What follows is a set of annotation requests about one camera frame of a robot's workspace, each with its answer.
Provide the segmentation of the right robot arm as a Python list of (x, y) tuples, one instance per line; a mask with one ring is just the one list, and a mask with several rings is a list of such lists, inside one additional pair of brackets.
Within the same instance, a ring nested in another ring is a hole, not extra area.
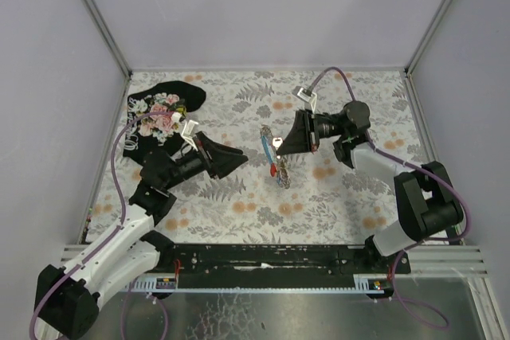
[(380, 150), (367, 133), (370, 125), (369, 107), (360, 101), (347, 103), (337, 114), (299, 110), (277, 154), (312, 153), (321, 139), (334, 138), (339, 162), (377, 178), (393, 190), (398, 219), (365, 244), (370, 256), (378, 259), (461, 223), (464, 212), (441, 163), (417, 165)]

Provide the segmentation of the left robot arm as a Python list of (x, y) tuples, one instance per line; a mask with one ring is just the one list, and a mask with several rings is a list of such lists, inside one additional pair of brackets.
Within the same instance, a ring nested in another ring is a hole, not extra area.
[(119, 220), (64, 265), (50, 264), (41, 271), (30, 323), (40, 319), (68, 339), (85, 335), (112, 296), (172, 260), (173, 242), (155, 231), (176, 202), (170, 190), (202, 172), (222, 179), (247, 160), (242, 150), (216, 143), (201, 131), (176, 160), (164, 149), (148, 152), (134, 194), (121, 201)]

